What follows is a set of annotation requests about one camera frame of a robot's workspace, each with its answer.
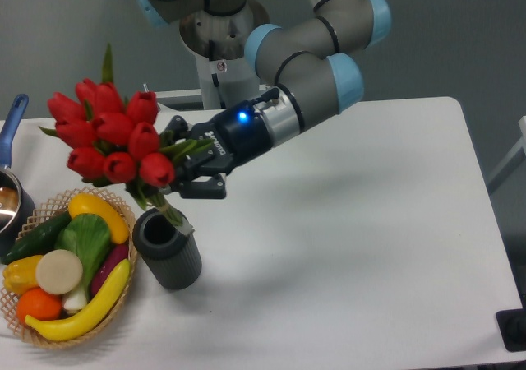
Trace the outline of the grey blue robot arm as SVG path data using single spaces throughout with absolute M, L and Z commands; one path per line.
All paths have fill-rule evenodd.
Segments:
M 362 99 L 352 53 L 390 33 L 387 1 L 309 1 L 314 16 L 285 29 L 255 0 L 137 0 L 152 24 L 178 23 L 196 58 L 202 101 L 219 108 L 205 123 L 170 122 L 176 139 L 206 148 L 177 157 L 162 192 L 222 199 L 233 169 Z

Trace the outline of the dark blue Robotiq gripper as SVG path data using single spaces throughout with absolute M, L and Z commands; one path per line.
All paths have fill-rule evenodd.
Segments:
M 225 175 L 216 173 L 230 174 L 238 166 L 263 155 L 273 145 L 262 114 L 253 101 L 243 101 L 193 127 L 182 116 L 173 116 L 160 134 L 162 142 L 178 142 L 188 136 L 192 140 L 211 140 L 214 156 L 196 168 L 197 174 L 204 176 L 193 180 L 176 178 L 170 183 L 170 192 L 177 192 L 183 199 L 224 199 L 227 196 Z

